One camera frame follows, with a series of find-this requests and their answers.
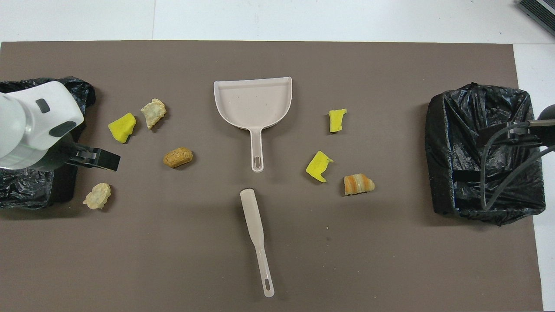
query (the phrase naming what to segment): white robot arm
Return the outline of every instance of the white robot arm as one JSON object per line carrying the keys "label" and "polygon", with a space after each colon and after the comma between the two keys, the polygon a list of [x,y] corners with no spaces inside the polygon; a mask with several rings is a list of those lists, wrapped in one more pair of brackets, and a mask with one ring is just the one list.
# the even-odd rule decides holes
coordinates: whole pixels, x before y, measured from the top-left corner
{"label": "white robot arm", "polygon": [[0,168],[53,170],[64,163],[117,170],[119,156],[73,142],[84,121],[63,84],[0,93]]}

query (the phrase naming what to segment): white surface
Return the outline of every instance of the white surface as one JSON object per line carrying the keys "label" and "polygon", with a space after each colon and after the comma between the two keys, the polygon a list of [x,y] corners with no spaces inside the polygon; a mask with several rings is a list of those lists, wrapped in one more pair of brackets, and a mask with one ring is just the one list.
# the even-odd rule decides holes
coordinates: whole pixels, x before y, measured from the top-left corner
{"label": "white surface", "polygon": [[[515,63],[536,114],[555,99],[555,37],[514,0],[0,0],[0,41],[134,39],[547,43],[515,45]],[[548,207],[534,223],[555,310],[555,154],[543,165]]]}
{"label": "white surface", "polygon": [[[518,85],[530,93],[535,116],[555,104],[555,44],[516,44]],[[555,310],[555,153],[542,158],[547,209],[534,216],[543,308]]]}
{"label": "white surface", "polygon": [[513,0],[157,0],[153,38],[555,43]]}
{"label": "white surface", "polygon": [[0,0],[0,41],[152,39],[154,0]]}

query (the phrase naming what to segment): black trash bag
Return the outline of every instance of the black trash bag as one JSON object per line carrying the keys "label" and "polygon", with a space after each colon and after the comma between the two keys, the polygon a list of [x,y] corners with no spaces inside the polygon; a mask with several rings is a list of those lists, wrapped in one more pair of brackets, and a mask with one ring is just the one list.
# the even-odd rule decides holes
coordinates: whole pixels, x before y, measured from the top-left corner
{"label": "black trash bag", "polygon": [[[85,115],[85,109],[96,101],[94,87],[75,77],[61,79],[37,78],[22,81],[0,82],[0,92],[9,93],[58,81],[72,94]],[[77,142],[85,123],[71,131]],[[53,203],[66,202],[73,198],[77,167],[64,165],[56,170],[41,172],[34,169],[8,170],[0,168],[0,209],[40,209]]]}
{"label": "black trash bag", "polygon": [[[433,97],[425,134],[433,210],[497,225],[543,212],[546,202],[540,159],[509,183],[490,210],[482,210],[480,202],[483,148],[476,144],[478,130],[532,119],[530,96],[520,89],[471,83]],[[486,163],[486,198],[537,150],[493,147]]]}

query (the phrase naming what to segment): cable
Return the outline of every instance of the cable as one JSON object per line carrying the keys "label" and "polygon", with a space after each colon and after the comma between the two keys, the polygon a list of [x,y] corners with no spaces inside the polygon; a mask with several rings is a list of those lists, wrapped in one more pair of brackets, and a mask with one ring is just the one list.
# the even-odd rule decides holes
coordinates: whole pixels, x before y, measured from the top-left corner
{"label": "cable", "polygon": [[487,159],[488,153],[490,152],[491,146],[493,146],[493,142],[495,142],[495,140],[503,133],[511,129],[525,128],[529,125],[530,125],[529,122],[521,122],[521,123],[515,123],[512,125],[509,125],[495,132],[488,140],[486,146],[484,147],[484,151],[482,152],[482,163],[480,164],[480,197],[481,197],[480,203],[482,205],[483,210],[489,210],[489,208],[493,205],[492,201],[490,201],[491,205],[489,207],[486,204],[486,159]]}
{"label": "cable", "polygon": [[514,180],[514,178],[516,178],[517,175],[519,175],[521,172],[523,172],[526,168],[530,167],[530,165],[532,165],[539,158],[541,158],[545,154],[547,154],[549,152],[552,152],[554,150],[555,150],[555,145],[552,145],[552,146],[544,149],[541,152],[534,153],[525,162],[523,162],[520,166],[518,166],[517,169],[513,170],[513,172],[511,172],[505,178],[505,180],[503,180],[503,182],[501,182],[501,184],[499,184],[499,186],[495,190],[495,193],[493,194],[493,196],[491,196],[488,204],[486,205],[485,210],[489,210],[491,208],[491,206],[493,206],[493,203],[495,202],[497,197],[499,197],[499,195],[501,195],[501,192],[503,192],[503,190],[505,189],[507,184],[509,184],[512,180]]}

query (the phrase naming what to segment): yellow sponge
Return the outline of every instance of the yellow sponge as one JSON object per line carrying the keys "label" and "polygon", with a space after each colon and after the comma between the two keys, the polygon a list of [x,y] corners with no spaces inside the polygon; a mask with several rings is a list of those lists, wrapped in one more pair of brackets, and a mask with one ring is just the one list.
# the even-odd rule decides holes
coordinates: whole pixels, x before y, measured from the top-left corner
{"label": "yellow sponge", "polygon": [[133,133],[133,128],[137,124],[135,116],[131,113],[125,114],[113,123],[108,124],[108,129],[114,136],[114,139],[121,143],[125,143],[129,135]]}
{"label": "yellow sponge", "polygon": [[326,154],[322,153],[321,150],[314,155],[314,158],[310,161],[308,167],[306,167],[306,172],[310,174],[316,180],[326,183],[326,179],[322,177],[322,173],[326,171],[327,165],[329,163],[333,163],[334,161],[331,160]]}
{"label": "yellow sponge", "polygon": [[330,110],[330,132],[337,132],[343,130],[341,123],[343,122],[343,115],[347,113],[347,109]]}

